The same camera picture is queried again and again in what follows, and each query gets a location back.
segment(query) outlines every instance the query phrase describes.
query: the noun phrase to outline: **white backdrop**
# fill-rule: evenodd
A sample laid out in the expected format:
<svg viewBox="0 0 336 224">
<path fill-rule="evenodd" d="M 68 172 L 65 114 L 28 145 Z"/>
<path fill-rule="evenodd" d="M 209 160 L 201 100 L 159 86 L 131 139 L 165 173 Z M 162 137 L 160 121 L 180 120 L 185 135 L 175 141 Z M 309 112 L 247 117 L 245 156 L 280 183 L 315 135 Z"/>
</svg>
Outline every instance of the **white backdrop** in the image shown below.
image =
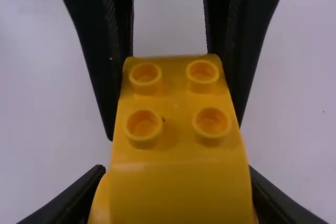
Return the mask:
<svg viewBox="0 0 336 224">
<path fill-rule="evenodd" d="M 336 223 L 335 0 L 281 0 L 242 125 L 250 163 Z M 206 51 L 202 0 L 135 0 L 134 54 Z M 0 0 L 0 222 L 15 223 L 94 164 L 107 140 L 62 0 Z"/>
</svg>

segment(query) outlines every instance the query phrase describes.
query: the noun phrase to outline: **white background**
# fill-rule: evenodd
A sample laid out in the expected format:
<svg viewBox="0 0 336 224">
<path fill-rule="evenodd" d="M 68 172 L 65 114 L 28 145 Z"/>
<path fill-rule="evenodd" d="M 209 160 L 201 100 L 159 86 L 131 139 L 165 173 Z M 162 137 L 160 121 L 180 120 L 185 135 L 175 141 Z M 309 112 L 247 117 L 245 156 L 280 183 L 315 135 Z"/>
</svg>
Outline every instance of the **white background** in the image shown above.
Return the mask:
<svg viewBox="0 0 336 224">
<path fill-rule="evenodd" d="M 241 128 L 250 164 L 330 223 L 335 17 L 336 0 L 280 1 Z M 205 51 L 202 0 L 135 0 L 135 55 Z M 107 165 L 110 147 L 62 0 L 0 0 L 0 222 L 21 220 Z"/>
</svg>

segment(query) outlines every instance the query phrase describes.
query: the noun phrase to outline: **yellow plastic block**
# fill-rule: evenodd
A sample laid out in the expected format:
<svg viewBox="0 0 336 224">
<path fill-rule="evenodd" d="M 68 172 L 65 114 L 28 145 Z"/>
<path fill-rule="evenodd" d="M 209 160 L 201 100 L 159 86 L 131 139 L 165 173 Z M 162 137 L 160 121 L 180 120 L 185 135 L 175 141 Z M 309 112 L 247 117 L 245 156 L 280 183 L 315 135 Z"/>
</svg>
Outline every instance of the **yellow plastic block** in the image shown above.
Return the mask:
<svg viewBox="0 0 336 224">
<path fill-rule="evenodd" d="M 90 224 L 257 223 L 216 55 L 129 57 L 115 124 Z"/>
</svg>

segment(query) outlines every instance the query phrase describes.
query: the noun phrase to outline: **black plastic frame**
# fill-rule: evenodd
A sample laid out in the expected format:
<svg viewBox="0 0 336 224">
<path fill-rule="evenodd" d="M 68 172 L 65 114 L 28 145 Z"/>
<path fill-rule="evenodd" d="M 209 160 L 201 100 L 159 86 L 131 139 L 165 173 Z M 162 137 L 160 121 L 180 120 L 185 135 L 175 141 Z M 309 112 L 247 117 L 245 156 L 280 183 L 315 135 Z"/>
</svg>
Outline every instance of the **black plastic frame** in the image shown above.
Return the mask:
<svg viewBox="0 0 336 224">
<path fill-rule="evenodd" d="M 204 0 L 208 52 L 218 54 L 223 63 L 239 124 L 266 30 L 278 1 Z M 107 137 L 112 140 L 122 66 L 126 57 L 132 55 L 133 0 L 64 2 L 82 45 Z M 260 224 L 325 223 L 252 167 L 250 174 Z"/>
</svg>

